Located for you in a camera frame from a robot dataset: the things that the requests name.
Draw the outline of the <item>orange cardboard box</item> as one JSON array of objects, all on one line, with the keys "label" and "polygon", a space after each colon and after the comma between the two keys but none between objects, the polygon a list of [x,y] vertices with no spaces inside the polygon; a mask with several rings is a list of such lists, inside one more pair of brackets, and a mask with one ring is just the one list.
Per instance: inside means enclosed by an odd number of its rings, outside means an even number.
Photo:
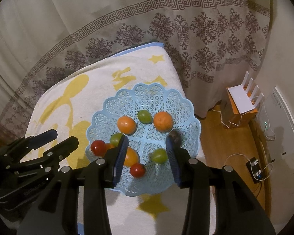
[{"label": "orange cardboard box", "polygon": [[240,114],[231,94],[228,91],[228,88],[226,88],[224,94],[222,95],[220,110],[222,122],[228,128],[246,126],[258,113],[257,108],[255,108]]}]

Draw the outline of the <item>dark brown passion fruit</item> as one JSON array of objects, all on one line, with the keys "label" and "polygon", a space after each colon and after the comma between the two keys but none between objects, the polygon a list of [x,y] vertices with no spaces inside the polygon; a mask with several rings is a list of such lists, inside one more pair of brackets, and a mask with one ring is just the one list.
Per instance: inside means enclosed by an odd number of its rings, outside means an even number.
[{"label": "dark brown passion fruit", "polygon": [[181,147],[181,135],[177,130],[173,129],[168,136],[171,138],[171,142],[174,146]]}]

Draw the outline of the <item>white wifi router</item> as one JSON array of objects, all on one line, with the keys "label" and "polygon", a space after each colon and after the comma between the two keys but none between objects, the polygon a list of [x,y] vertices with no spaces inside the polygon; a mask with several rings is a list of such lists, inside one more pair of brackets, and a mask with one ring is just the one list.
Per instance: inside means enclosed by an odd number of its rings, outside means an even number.
[{"label": "white wifi router", "polygon": [[254,79],[246,71],[241,84],[228,88],[228,92],[240,114],[254,110],[264,98],[258,85],[253,85],[253,82]]}]

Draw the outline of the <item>black power strip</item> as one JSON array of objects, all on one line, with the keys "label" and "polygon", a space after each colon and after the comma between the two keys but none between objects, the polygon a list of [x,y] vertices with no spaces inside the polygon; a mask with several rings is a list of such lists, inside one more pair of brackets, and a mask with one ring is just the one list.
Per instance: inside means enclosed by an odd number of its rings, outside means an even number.
[{"label": "black power strip", "polygon": [[246,162],[246,167],[252,177],[252,180],[255,184],[260,183],[263,179],[262,171],[260,168],[259,160],[255,157],[249,159]]}]

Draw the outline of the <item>orange tomato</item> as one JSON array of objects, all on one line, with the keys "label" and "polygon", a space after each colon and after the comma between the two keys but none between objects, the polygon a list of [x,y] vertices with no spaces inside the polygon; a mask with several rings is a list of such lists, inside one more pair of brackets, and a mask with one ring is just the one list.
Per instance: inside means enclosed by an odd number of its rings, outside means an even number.
[{"label": "orange tomato", "polygon": [[117,120],[117,127],[121,133],[131,135],[136,130],[136,123],[131,117],[122,116]]}]

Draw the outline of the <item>large orange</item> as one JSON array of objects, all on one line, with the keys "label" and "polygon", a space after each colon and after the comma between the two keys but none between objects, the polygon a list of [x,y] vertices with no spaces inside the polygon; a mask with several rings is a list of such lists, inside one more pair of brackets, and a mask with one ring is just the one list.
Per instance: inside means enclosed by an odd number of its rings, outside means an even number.
[{"label": "large orange", "polygon": [[104,156],[107,154],[107,152],[108,152],[110,149],[115,148],[115,145],[113,145],[113,144],[111,144],[111,143],[106,143],[106,144],[105,144],[105,148],[106,148],[106,151],[105,151]]}]

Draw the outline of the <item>yellow green tomato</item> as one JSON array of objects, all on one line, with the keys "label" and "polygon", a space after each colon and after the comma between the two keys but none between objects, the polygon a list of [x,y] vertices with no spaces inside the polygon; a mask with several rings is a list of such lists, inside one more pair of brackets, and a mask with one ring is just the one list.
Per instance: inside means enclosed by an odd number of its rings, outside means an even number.
[{"label": "yellow green tomato", "polygon": [[150,112],[148,112],[147,110],[140,110],[137,113],[137,117],[138,117],[139,121],[143,124],[152,123],[152,116],[151,116]]}]

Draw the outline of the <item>blue plastic lattice basket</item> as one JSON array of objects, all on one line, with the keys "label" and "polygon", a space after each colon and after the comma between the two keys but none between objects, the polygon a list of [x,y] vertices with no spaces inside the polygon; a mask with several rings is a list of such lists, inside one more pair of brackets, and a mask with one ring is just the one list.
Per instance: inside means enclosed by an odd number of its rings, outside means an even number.
[{"label": "blue plastic lattice basket", "polygon": [[201,124],[194,115],[193,104],[178,90],[167,90],[159,83],[138,83],[131,90],[118,90],[114,97],[104,101],[101,111],[93,114],[86,137],[89,143],[97,139],[108,143],[111,136],[119,132],[119,117],[134,119],[136,130],[128,136],[129,146],[139,155],[146,174],[142,178],[134,178],[130,168],[123,167],[120,181],[113,190],[126,196],[159,194],[174,183],[169,162],[157,164],[151,160],[155,149],[166,147],[167,135],[157,131],[152,123],[141,123],[137,117],[140,110],[147,110],[151,115],[168,112],[174,121],[173,129],[181,135],[182,148],[188,150],[191,157],[195,158],[201,147]]}]

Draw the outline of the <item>small orange mandarin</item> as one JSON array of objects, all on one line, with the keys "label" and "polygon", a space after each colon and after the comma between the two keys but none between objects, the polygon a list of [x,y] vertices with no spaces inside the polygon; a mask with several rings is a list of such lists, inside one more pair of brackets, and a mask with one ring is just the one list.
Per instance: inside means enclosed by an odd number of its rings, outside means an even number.
[{"label": "small orange mandarin", "polygon": [[166,111],[160,111],[155,114],[153,124],[157,131],[161,133],[169,132],[174,125],[172,116]]}]

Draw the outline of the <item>small green tomato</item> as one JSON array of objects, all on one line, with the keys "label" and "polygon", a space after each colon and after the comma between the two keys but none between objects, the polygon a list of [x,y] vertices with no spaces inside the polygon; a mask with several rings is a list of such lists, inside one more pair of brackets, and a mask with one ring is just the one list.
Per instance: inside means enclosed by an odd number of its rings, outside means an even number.
[{"label": "small green tomato", "polygon": [[165,149],[155,149],[151,154],[151,160],[157,164],[163,164],[168,160],[167,152]]}]

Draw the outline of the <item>white yellow cartoon towel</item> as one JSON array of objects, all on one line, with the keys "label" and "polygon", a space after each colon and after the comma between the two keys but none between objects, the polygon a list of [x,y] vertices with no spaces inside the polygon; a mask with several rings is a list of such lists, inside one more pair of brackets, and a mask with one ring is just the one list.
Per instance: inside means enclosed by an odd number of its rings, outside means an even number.
[{"label": "white yellow cartoon towel", "polygon": [[[109,142],[119,132],[122,116],[137,120],[146,110],[154,115],[168,112],[183,147],[192,157],[205,160],[201,149],[201,125],[181,87],[172,60],[163,43],[150,42],[119,52],[88,65],[47,90],[34,107],[26,136],[49,129],[57,142],[75,136],[79,146],[61,165],[74,169],[95,160],[90,144]],[[155,149],[165,146],[166,134],[153,124],[136,122],[129,146],[146,168],[146,175],[133,178],[129,167],[113,190],[105,196],[113,234],[181,234],[188,190],[174,183],[169,163],[151,160]]]}]

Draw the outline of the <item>small red tomato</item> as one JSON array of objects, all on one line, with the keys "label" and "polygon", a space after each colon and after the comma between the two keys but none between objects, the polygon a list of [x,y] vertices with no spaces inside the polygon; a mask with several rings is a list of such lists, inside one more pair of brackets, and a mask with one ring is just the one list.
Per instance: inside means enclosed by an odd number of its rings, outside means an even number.
[{"label": "small red tomato", "polygon": [[143,164],[135,163],[130,167],[130,173],[134,178],[141,178],[145,175],[146,169]]}]

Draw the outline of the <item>patterned beige curtain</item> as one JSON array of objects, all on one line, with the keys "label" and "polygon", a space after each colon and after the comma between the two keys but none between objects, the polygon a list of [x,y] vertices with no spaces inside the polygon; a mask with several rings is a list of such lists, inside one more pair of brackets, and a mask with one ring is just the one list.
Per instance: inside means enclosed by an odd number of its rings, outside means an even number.
[{"label": "patterned beige curtain", "polygon": [[0,0],[0,136],[25,134],[50,87],[109,55],[163,43],[203,118],[260,69],[270,0]]}]

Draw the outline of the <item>red cherry tomato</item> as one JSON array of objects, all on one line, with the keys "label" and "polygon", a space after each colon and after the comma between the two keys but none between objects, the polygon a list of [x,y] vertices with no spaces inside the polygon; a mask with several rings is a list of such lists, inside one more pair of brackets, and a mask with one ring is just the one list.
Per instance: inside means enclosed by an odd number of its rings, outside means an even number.
[{"label": "red cherry tomato", "polygon": [[90,149],[95,156],[104,157],[107,152],[105,142],[97,139],[91,143]]}]

